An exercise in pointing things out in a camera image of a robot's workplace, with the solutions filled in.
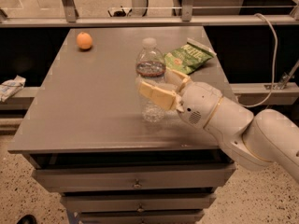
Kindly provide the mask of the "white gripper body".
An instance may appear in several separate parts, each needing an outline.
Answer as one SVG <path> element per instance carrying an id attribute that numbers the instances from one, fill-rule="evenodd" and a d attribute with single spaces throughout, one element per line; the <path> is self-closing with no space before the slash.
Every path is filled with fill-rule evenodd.
<path id="1" fill-rule="evenodd" d="M 221 91 L 209 84 L 191 82 L 181 92 L 182 111 L 178 116 L 194 128 L 202 129 L 221 98 Z"/>

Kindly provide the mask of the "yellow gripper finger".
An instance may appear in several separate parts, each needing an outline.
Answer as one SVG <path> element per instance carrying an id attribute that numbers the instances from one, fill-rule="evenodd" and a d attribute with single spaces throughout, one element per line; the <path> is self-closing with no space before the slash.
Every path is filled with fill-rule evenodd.
<path id="1" fill-rule="evenodd" d="M 177 94 L 174 91 L 163 90 L 145 81 L 138 83 L 137 90 L 143 97 L 149 99 L 163 110 L 168 111 L 177 108 Z"/>
<path id="2" fill-rule="evenodd" d="M 164 76 L 166 83 L 173 85 L 176 92 L 180 92 L 192 81 L 188 75 L 170 68 L 166 69 Z"/>

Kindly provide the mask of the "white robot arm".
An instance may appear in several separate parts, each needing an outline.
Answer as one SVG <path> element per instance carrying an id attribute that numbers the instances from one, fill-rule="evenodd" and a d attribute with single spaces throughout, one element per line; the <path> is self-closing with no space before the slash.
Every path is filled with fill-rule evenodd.
<path id="1" fill-rule="evenodd" d="M 220 90 L 173 69 L 162 81 L 139 74 L 135 83 L 143 97 L 214 136 L 242 167 L 258 171 L 276 162 L 299 182 L 299 128 L 283 114 L 273 109 L 253 114 Z"/>

